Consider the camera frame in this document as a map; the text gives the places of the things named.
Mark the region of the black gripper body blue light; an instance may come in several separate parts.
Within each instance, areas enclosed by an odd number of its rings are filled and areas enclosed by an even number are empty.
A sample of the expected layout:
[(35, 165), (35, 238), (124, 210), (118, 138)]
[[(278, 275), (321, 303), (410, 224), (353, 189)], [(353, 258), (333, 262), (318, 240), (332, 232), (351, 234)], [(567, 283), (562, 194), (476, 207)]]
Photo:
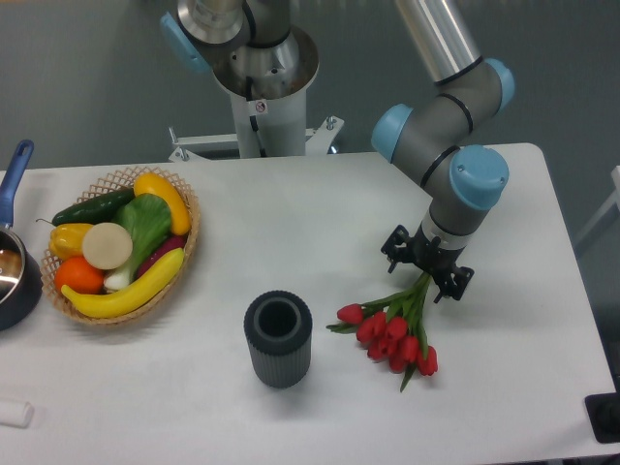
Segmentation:
[(439, 236), (429, 239), (422, 227), (419, 227), (413, 238), (414, 264), (432, 277), (434, 272), (450, 269), (456, 264), (464, 249), (465, 247), (449, 248)]

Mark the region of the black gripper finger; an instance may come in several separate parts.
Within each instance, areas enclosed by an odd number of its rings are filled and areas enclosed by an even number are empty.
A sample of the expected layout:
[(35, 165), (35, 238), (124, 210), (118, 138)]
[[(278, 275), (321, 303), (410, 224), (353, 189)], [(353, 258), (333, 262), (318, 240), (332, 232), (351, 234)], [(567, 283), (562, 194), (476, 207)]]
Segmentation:
[(410, 242), (413, 238), (409, 235), (408, 230), (398, 225), (388, 236), (380, 251), (386, 256), (388, 261), (388, 273), (392, 273), (399, 264), (413, 264), (415, 262), (415, 254)]
[(434, 272), (432, 274), (433, 281), (439, 291), (433, 302), (438, 303), (442, 298), (460, 301), (473, 276), (474, 270), (472, 268), (457, 266), (456, 264), (450, 269), (446, 268)]

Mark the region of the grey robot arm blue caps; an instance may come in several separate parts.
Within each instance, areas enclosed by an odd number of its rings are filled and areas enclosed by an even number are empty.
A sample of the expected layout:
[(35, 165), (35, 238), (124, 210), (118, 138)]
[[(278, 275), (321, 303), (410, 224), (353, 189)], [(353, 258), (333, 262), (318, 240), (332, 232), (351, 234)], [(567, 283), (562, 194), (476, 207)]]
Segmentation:
[[(397, 228), (383, 246), (391, 264), (427, 272), (440, 297), (460, 299), (473, 270), (457, 259), (498, 202), (509, 168), (495, 150), (465, 145), (512, 99), (512, 72), (484, 58), (451, 1), (396, 5), (437, 88), (423, 110), (387, 110), (375, 150), (431, 198), (418, 230)], [(309, 153), (306, 91), (318, 69), (313, 40), (291, 22), (287, 1), (180, 1), (160, 20), (177, 59), (210, 73), (228, 93), (244, 158)]]

